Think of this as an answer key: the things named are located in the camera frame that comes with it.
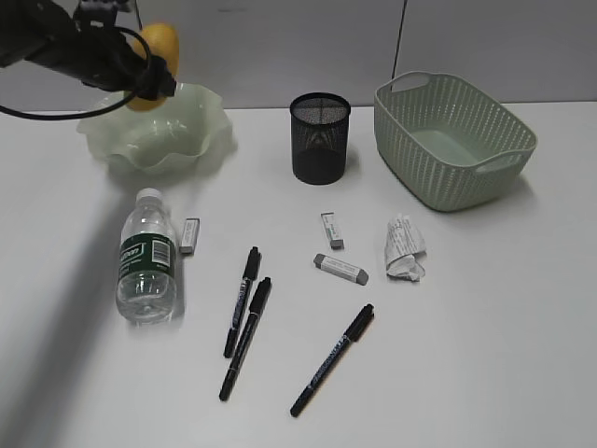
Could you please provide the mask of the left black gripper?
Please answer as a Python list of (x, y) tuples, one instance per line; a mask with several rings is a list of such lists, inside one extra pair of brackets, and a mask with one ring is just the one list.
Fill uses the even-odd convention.
[(174, 96), (176, 80), (157, 52), (135, 51), (120, 12), (137, 13), (134, 1), (79, 1), (73, 13), (52, 1), (24, 1), (24, 11), (42, 38), (27, 62), (103, 91), (137, 91), (144, 100)]

